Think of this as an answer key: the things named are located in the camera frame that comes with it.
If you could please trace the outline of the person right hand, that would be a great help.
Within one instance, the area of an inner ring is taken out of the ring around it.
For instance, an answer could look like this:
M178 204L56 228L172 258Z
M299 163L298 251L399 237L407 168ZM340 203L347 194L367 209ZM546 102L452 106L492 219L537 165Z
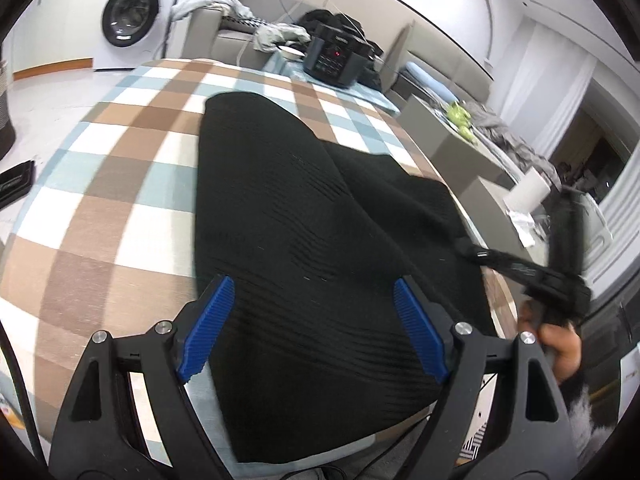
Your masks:
M538 320L536 304L526 300L518 307L518 331L532 333L551 353L550 366L559 385L575 376L582 362L582 340L572 322L563 325Z

